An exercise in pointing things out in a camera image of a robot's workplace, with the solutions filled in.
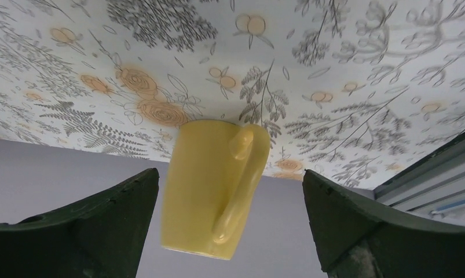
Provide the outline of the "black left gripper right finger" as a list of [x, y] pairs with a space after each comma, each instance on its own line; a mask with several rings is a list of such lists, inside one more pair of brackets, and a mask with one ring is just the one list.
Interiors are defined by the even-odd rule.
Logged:
[[312, 170], [302, 187], [329, 277], [465, 277], [465, 226], [385, 206]]

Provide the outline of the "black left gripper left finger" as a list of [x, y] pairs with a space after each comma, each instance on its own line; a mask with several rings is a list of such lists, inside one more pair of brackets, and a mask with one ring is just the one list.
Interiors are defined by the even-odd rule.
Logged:
[[136, 277], [159, 172], [16, 224], [0, 223], [0, 277]]

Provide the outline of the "yellow toy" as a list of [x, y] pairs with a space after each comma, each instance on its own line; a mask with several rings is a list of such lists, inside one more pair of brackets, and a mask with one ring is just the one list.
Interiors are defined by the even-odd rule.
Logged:
[[181, 126], [164, 187], [163, 248], [230, 260], [270, 151], [260, 125], [196, 120]]

